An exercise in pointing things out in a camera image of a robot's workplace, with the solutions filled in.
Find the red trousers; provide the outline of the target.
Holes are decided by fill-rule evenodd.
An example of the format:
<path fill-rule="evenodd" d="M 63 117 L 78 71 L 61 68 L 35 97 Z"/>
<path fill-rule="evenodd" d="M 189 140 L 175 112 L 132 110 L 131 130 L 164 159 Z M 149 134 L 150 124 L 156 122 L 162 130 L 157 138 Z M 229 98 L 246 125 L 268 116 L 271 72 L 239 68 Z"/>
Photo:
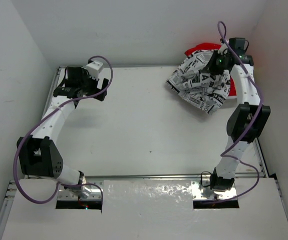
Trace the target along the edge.
<path fill-rule="evenodd" d="M 195 51 L 218 50 L 218 49 L 220 49 L 220 47 L 221 47 L 220 44 L 203 42 L 203 43 L 196 45 L 195 47 L 188 49 L 184 54 L 188 57 L 189 55 L 191 55 Z M 237 98 L 237 94 L 236 94 L 235 84 L 233 82 L 233 79 L 230 78 L 230 91 L 228 94 L 228 99 L 236 99 L 236 98 Z"/>

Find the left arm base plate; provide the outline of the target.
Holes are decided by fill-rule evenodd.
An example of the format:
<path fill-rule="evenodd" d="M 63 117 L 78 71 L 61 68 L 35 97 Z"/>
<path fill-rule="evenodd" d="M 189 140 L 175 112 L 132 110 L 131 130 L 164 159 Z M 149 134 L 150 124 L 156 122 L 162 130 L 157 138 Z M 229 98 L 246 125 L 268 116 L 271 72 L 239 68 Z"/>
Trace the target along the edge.
<path fill-rule="evenodd" d="M 67 187 L 61 185 L 58 192 L 57 200 L 59 201 L 96 201 L 101 200 L 103 192 L 103 181 L 89 181 L 90 185 L 82 187 Z"/>

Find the white front cover board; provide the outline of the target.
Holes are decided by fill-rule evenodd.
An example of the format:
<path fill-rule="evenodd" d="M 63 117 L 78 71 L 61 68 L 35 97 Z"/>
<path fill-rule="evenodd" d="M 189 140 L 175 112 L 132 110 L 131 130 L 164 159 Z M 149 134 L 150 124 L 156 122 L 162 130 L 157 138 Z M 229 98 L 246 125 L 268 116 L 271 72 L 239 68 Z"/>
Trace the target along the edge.
<path fill-rule="evenodd" d="M 102 210 L 57 209 L 17 193 L 5 240 L 288 240 L 275 181 L 260 180 L 238 208 L 194 209 L 186 180 L 107 180 Z"/>

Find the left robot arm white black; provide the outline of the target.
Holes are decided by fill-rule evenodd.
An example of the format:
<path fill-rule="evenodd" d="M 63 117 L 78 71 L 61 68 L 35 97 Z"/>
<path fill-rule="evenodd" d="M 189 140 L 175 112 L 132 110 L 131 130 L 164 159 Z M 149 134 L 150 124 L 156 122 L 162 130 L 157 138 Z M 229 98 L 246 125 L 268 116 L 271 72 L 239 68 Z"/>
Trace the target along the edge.
<path fill-rule="evenodd" d="M 109 80 L 104 79 L 102 87 L 98 88 L 102 69 L 103 63 L 100 61 L 64 69 L 64 77 L 54 89 L 45 113 L 47 120 L 29 134 L 20 150 L 19 161 L 24 175 L 53 179 L 65 185 L 81 183 L 81 172 L 64 164 L 56 142 L 66 119 L 77 108 L 81 97 L 94 95 L 95 99 L 104 100 L 107 94 L 104 88 Z"/>

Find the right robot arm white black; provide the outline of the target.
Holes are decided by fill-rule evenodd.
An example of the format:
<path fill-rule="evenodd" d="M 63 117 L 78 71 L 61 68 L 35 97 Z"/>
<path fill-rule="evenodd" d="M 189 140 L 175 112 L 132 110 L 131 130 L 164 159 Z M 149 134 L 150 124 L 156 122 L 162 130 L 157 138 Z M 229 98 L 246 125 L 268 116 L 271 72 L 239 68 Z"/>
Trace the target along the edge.
<path fill-rule="evenodd" d="M 209 188 L 215 192 L 228 191 L 233 187 L 235 172 L 244 151 L 260 136 L 271 113 L 263 104 L 262 94 L 253 77 L 253 59 L 247 55 L 248 41 L 230 38 L 215 51 L 205 67 L 207 73 L 219 75 L 228 71 L 233 79 L 238 106 L 226 125 L 227 146 L 222 159 L 210 176 Z"/>

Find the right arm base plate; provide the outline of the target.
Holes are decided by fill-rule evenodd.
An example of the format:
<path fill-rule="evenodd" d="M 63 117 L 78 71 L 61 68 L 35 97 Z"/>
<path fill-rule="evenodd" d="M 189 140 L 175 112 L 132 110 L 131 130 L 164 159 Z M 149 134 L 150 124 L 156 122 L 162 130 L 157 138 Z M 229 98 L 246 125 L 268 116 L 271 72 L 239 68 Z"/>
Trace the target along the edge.
<path fill-rule="evenodd" d="M 237 196 L 235 187 L 230 190 L 217 191 L 204 187 L 200 181 L 191 181 L 191 193 L 194 201 L 222 201 L 230 200 Z"/>

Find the newspaper print trousers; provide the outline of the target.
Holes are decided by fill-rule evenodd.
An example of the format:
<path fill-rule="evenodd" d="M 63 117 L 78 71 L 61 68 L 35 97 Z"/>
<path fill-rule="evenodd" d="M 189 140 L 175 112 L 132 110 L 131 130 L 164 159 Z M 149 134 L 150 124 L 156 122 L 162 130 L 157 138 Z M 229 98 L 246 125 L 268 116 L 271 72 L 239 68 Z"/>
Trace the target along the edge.
<path fill-rule="evenodd" d="M 218 75 L 203 71 L 214 52 L 194 51 L 166 81 L 183 100 L 209 115 L 222 107 L 231 88 L 228 70 Z"/>

